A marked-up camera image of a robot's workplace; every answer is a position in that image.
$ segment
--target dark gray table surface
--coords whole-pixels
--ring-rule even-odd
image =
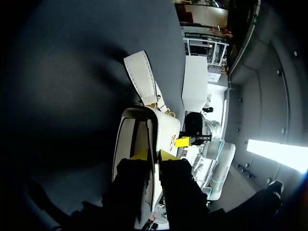
[[[69,214],[83,200],[100,204],[121,113],[137,100],[122,60],[140,50],[182,121],[185,51],[170,1],[45,0],[32,10],[0,88],[2,169],[16,190],[26,195],[35,179]]]

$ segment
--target white leather strap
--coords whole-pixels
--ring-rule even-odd
[[[157,103],[156,85],[150,62],[145,51],[124,59],[128,76],[144,105]]]

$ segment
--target ceiling light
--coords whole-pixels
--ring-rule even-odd
[[[291,167],[301,173],[308,169],[308,148],[249,140],[247,151]]]

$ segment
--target white handbag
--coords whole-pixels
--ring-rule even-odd
[[[124,63],[142,104],[127,108],[122,114],[115,144],[112,181],[116,178],[116,167],[122,159],[130,159],[150,150],[153,166],[144,199],[153,211],[162,192],[158,152],[164,150],[173,156],[177,155],[178,149],[174,143],[179,137],[180,122],[165,105],[145,51],[125,58]]]

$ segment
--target bag handle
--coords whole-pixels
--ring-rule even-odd
[[[138,93],[143,105],[159,109],[172,117],[175,114],[165,105],[162,93],[154,80],[151,65],[145,51],[124,58],[125,68],[130,81]]]

